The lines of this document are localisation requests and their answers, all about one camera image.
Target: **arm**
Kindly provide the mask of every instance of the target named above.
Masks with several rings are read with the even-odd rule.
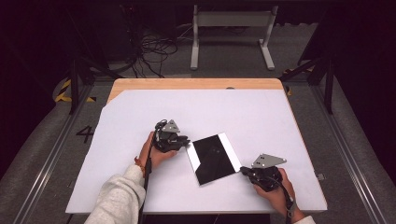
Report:
[[[288,176],[286,175],[286,172],[282,168],[278,168],[279,172],[282,174],[282,185],[285,187],[285,189],[288,191],[289,195],[295,199],[295,192],[293,189],[293,185],[291,182],[288,180]],[[282,216],[286,216],[287,210],[286,210],[286,199],[285,195],[283,194],[283,189],[282,188],[277,188],[274,189],[270,192],[265,192],[262,188],[260,188],[257,185],[253,185],[254,189],[257,191],[257,193],[262,196],[264,199],[268,200],[270,204],[273,206],[273,208]],[[314,224],[315,221],[313,220],[312,217],[305,217],[304,213],[300,210],[300,208],[296,205],[293,216],[291,218],[291,223],[295,224]]]
[[[143,145],[139,155],[141,166],[145,166],[153,133]],[[151,150],[152,167],[177,154],[176,151],[162,153]],[[96,206],[85,223],[137,223],[139,209],[145,201],[143,171],[138,165],[130,165],[124,175],[113,175],[102,186]]]

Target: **small black object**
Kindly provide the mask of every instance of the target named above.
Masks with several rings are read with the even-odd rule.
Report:
[[[190,142],[187,136],[177,134],[180,130],[172,119],[169,122],[166,119],[161,120],[155,126],[155,130],[154,146],[161,152],[180,150]]]
[[[276,166],[268,168],[247,168],[241,167],[242,175],[246,175],[252,184],[258,185],[266,192],[272,191],[279,187],[282,182],[282,175]]]

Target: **forearm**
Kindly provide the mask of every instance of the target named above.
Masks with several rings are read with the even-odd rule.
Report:
[[[131,165],[124,175],[113,175],[102,186],[96,206],[86,223],[137,223],[145,200],[140,167]]]

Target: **white paper sheet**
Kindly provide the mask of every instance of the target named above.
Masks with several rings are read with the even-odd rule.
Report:
[[[265,153],[288,160],[287,170],[299,207],[327,210],[289,102],[282,90],[124,91],[102,111],[92,145],[78,176],[66,213],[90,213],[102,185],[123,174],[155,124],[173,119],[191,141],[227,133],[242,165]],[[145,212],[269,213],[242,174],[199,187],[182,148],[150,175]]]

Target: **dark background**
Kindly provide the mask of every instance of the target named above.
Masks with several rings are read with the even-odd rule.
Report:
[[[7,0],[0,7],[0,176],[54,107],[52,92],[67,77],[74,57],[87,55],[106,66],[106,62],[128,61],[136,55],[135,46],[129,42],[131,33],[126,32],[131,27],[120,14],[120,7],[108,1],[103,1],[107,2],[104,5],[83,2],[86,5]],[[318,22],[325,8],[281,6],[276,24]],[[144,15],[140,19],[147,26],[171,38],[178,35],[178,25],[191,22],[192,6],[133,10]],[[335,75],[377,157],[395,182],[396,77],[392,64],[396,59],[396,34],[392,27],[396,18],[391,3],[359,1],[347,13],[333,13],[331,18],[341,23],[345,20],[341,33],[348,34],[329,35],[326,29],[318,30],[304,59],[318,56],[326,47],[323,43],[342,38],[333,58]],[[132,28],[138,32],[139,26],[134,24]]]

